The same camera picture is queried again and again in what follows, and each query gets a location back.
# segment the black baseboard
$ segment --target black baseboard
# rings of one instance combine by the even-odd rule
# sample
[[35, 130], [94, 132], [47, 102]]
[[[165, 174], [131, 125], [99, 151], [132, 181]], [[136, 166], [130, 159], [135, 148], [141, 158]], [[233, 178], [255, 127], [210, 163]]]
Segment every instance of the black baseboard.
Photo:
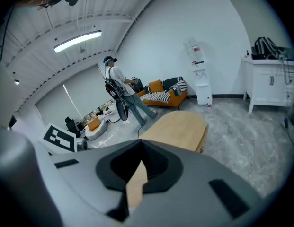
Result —
[[[187, 98], [197, 98], [196, 95], [188, 95]], [[213, 94], [212, 98], [243, 98], [243, 94]]]

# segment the wooden table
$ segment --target wooden table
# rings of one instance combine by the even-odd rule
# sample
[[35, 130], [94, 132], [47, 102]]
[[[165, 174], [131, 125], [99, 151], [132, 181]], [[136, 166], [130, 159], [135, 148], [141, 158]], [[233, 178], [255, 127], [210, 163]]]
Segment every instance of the wooden table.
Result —
[[[162, 116], [140, 138], [199, 152], [207, 135], [208, 125], [202, 115], [173, 111]], [[141, 162], [127, 184], [129, 207], [137, 207], [142, 199], [142, 185], [147, 182], [146, 168]]]

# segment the cap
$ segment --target cap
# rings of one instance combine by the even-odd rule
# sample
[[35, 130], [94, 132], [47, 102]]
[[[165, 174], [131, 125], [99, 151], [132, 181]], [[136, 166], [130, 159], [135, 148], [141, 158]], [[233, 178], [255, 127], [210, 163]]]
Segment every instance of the cap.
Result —
[[116, 62], [116, 61], [117, 61], [117, 58], [112, 58], [112, 56], [106, 56], [106, 57], [104, 58], [103, 63], [105, 63], [105, 62], [106, 62], [107, 60], [109, 60], [109, 59], [112, 59], [113, 62]]

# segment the blue jeans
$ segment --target blue jeans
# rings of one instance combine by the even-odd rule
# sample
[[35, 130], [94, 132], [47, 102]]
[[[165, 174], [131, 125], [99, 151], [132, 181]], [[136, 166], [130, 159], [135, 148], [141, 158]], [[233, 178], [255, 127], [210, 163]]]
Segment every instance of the blue jeans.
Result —
[[125, 100], [126, 104], [141, 126], [144, 125], [145, 120], [142, 118], [136, 107], [142, 109], [150, 118], [155, 118], [155, 112], [151, 111], [150, 108], [142, 102], [136, 93], [131, 96], [123, 96], [122, 98]]

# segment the ceiling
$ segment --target ceiling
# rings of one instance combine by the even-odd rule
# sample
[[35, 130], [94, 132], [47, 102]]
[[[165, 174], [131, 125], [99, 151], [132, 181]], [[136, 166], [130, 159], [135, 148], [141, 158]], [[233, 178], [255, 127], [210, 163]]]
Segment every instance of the ceiling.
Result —
[[[11, 14], [2, 63], [23, 95], [15, 111], [20, 111], [54, 78], [69, 67], [101, 53], [116, 53], [124, 36], [151, 0], [79, 0], [74, 7], [61, 1], [38, 10], [15, 8]], [[3, 39], [6, 22], [0, 28]], [[102, 36], [55, 53], [54, 46], [67, 39], [96, 30]]]

